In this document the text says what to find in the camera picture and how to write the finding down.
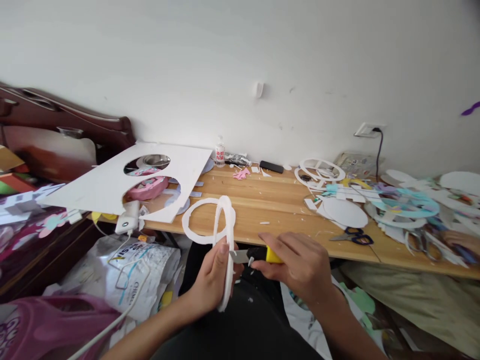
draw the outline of pink foam piece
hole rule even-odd
[[[250,171],[248,167],[245,167],[243,170],[240,170],[237,173],[233,174],[233,177],[237,180],[243,180],[247,178],[247,175],[250,175]]]

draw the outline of desk surface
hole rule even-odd
[[[403,244],[399,244],[383,232],[377,223],[370,219],[364,231],[375,243],[362,246],[350,241],[329,241],[343,231],[335,224],[312,213],[303,201],[309,195],[309,190],[300,184],[292,171],[278,174],[269,171],[271,177],[261,173],[247,175],[245,180],[232,177],[234,169],[225,166],[214,168],[198,179],[204,182],[194,191],[202,192],[202,197],[191,197],[193,205],[200,199],[229,196],[236,211],[234,227],[235,241],[239,243],[264,245],[258,238],[259,232],[269,232],[278,235],[284,232],[304,233],[322,244],[328,254],[334,258],[357,260],[362,262],[383,263],[411,270],[447,274],[464,278],[480,280],[480,267],[464,268],[443,260],[433,263],[424,254],[412,256]],[[212,235],[214,228],[216,206],[202,205],[193,211],[190,217],[190,229],[199,235]],[[219,230],[223,229],[223,218],[219,222]],[[146,221],[145,227],[172,233],[184,233],[182,215],[173,223]]]

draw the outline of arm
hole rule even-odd
[[[304,234],[287,232],[274,238],[269,233],[260,233],[259,236],[284,263],[255,261],[253,269],[261,271],[267,279],[281,281],[299,296],[345,358],[386,359],[332,284],[329,254],[323,246]]]
[[[116,343],[102,360],[150,359],[172,335],[214,310],[224,294],[228,259],[229,246],[226,238],[223,238],[205,255],[191,289],[133,329]],[[243,267],[241,264],[235,265],[233,284],[240,278]]]

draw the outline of pink toy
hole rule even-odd
[[[25,297],[8,305],[17,306],[0,324],[0,359],[9,360],[67,359],[120,316],[86,294]],[[80,359],[96,359],[102,344],[98,341]]]
[[[152,177],[142,181],[127,191],[132,200],[145,201],[156,198],[169,185],[169,178],[165,176]]]

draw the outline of purple foam piece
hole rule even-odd
[[[474,112],[474,110],[476,108],[480,108],[480,101],[479,102],[476,102],[474,103],[471,108],[465,110],[464,112],[461,113],[462,116],[468,116],[468,115],[472,115],[472,113]]]

